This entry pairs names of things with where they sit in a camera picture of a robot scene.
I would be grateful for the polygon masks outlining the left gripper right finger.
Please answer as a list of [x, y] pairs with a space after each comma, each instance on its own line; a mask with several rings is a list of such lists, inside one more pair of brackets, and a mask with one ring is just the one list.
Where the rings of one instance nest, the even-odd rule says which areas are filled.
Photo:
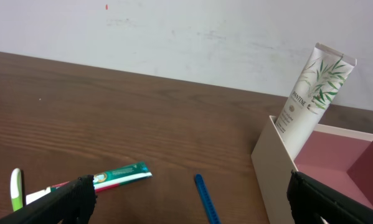
[[286, 194], [295, 224], [373, 224], [373, 209], [302, 172], [291, 173]]

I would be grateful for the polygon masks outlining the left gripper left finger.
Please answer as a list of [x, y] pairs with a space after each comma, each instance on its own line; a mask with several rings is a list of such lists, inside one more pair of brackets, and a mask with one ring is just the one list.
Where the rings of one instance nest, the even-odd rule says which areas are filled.
[[1, 218], [0, 224], [87, 224], [96, 203], [93, 176], [84, 175]]

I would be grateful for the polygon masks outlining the white Pantene tube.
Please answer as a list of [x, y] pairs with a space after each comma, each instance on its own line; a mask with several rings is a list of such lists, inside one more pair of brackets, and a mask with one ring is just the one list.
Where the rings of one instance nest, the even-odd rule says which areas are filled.
[[356, 65], [356, 58], [315, 45], [275, 122], [291, 159], [300, 153]]

